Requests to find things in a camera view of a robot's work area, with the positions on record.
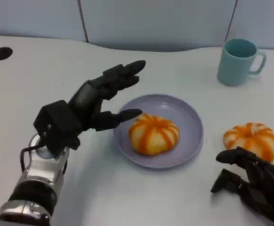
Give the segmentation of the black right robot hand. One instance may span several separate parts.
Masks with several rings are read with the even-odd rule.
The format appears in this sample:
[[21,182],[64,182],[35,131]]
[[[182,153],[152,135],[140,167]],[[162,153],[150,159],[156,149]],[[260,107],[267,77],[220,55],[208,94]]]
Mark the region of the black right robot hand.
[[241,201],[250,209],[274,224],[274,165],[241,147],[220,152],[216,161],[243,168],[249,181],[223,169],[211,192],[215,194],[224,189],[239,195]]

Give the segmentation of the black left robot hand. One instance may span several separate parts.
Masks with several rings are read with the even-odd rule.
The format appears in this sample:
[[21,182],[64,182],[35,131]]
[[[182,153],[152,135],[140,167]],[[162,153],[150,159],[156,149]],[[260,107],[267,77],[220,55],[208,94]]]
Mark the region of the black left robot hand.
[[116,65],[102,73],[102,76],[88,80],[77,90],[68,102],[82,125],[82,130],[102,131],[118,127],[121,123],[142,114],[140,109],[128,109],[118,114],[101,111],[103,100],[111,100],[119,91],[139,82],[137,74],[144,69],[145,60],[128,65]]

